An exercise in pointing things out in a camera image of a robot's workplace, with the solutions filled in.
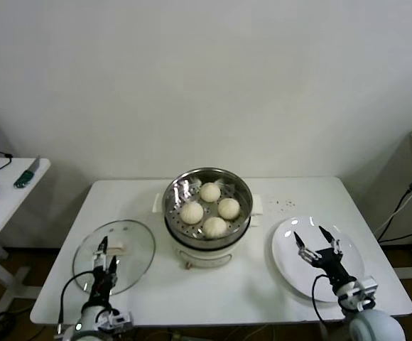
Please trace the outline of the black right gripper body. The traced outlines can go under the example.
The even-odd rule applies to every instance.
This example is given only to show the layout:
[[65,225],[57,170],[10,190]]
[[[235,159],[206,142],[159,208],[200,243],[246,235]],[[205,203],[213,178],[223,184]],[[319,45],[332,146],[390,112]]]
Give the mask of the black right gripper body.
[[342,254],[334,253],[332,248],[321,249],[316,251],[320,255],[318,260],[314,260],[314,267],[322,269],[330,280],[333,290],[339,290],[341,287],[356,281],[357,279],[348,274],[347,270],[341,263]]

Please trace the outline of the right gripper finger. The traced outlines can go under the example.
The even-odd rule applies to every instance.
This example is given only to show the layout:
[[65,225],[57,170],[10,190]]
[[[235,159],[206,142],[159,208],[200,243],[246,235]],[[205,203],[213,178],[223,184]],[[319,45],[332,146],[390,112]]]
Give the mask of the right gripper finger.
[[306,262],[312,262],[316,260],[316,253],[309,250],[303,240],[299,237],[299,235],[294,232],[294,237],[296,241],[296,245],[298,247],[298,255]]
[[333,235],[329,231],[327,231],[325,228],[323,228],[322,226],[319,226],[319,229],[320,229],[322,235],[324,236],[324,238],[326,238],[327,242],[332,247],[333,252],[335,254],[341,254],[342,250],[341,250],[341,247],[340,247],[340,241],[338,239],[335,239],[333,237]]

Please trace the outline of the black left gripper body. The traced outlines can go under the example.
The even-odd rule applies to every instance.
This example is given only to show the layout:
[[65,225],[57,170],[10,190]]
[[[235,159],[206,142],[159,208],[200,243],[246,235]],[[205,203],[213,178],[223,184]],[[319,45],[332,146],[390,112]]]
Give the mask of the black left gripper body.
[[94,283],[90,293],[90,303],[92,305],[109,305],[110,291],[115,287],[108,274],[108,269],[97,266],[93,269]]

